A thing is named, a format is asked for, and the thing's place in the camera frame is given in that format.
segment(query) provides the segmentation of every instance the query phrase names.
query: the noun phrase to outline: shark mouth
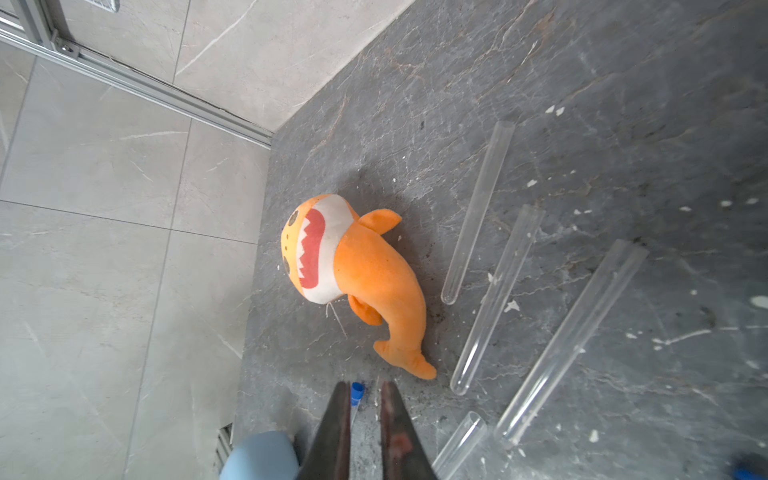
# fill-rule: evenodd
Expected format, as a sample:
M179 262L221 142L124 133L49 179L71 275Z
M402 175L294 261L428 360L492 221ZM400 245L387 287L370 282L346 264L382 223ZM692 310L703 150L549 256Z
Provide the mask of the shark mouth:
M319 282L320 243L325 232L325 217L318 210L311 209L304 217L296 245L296 266L302 288L315 288Z

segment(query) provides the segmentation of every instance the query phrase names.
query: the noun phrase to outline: floor tile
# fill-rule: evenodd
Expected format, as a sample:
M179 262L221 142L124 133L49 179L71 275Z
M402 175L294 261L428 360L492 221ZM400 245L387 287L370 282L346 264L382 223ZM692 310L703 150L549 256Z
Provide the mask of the floor tile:
M256 243L270 151L193 121L174 229Z
M84 0L60 2L66 28L77 43L173 81L189 0L123 0L118 13Z
M411 3L191 0L174 83L275 131Z
M16 118L22 108L34 63L34 55L0 43L0 170L13 138Z
M171 232L127 479L215 478L232 422L256 246Z
M120 478L167 236L0 202L0 478Z
M39 60L0 199L170 227L189 125L188 117Z

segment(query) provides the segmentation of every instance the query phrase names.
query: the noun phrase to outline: clear glass tube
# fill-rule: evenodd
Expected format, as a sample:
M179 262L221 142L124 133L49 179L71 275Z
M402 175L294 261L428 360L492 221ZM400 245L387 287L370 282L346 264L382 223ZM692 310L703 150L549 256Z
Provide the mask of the clear glass tube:
M432 462L432 470L437 478L451 478L487 431L488 426L480 415L475 412L468 413Z
M493 329L502 314L509 293L515 286L523 261L536 238L536 230L544 218L544 211L530 205L523 205L512 228L512 233L504 248L502 258L493 274L491 285L483 298L480 310L475 318L475 324L464 344L462 356L456 364L451 378L451 390L456 395L464 395L469 390L469 384L475 377L480 359L491 340Z
M494 437L511 449L624 291L648 250L616 240L498 421Z
M482 219L488 209L488 203L491 201L498 172L502 170L504 157L507 156L507 149L509 149L509 141L514 132L515 124L509 121L498 121L493 128L491 142L488 144L488 149L485 150L485 159L482 161L480 174L475 183L475 189L472 191L469 207L467 207L467 214L464 216L462 229L458 233L451 265L448 267L445 283L442 286L440 298L447 305L453 305L458 297L458 291L462 288L469 257L472 255L472 249L475 248Z

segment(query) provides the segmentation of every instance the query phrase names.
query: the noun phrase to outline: stuffed toy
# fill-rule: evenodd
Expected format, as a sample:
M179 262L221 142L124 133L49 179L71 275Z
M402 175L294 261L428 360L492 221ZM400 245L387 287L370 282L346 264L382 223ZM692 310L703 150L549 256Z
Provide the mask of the stuffed toy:
M435 367L422 355L426 304L406 260L381 237L400 216L387 209L362 217L339 195L304 202L280 237L286 272L307 300L329 303L349 296L349 306L373 326L389 324L389 340L373 345L387 362L421 378Z

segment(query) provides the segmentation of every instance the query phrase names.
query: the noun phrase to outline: blue object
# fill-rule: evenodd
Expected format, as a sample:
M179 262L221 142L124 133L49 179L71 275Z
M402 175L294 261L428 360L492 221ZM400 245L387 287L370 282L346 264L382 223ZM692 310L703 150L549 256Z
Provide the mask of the blue object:
M354 382L352 384L352 391L350 396L352 398L352 406L357 407L362 400L362 396L366 394L366 386L362 383Z
M285 432L264 432L243 440L230 454L220 480L294 480L299 462Z
M739 468L733 473L733 477L736 480L766 480L765 477L762 475L758 475L757 473L752 473L749 470L745 468Z

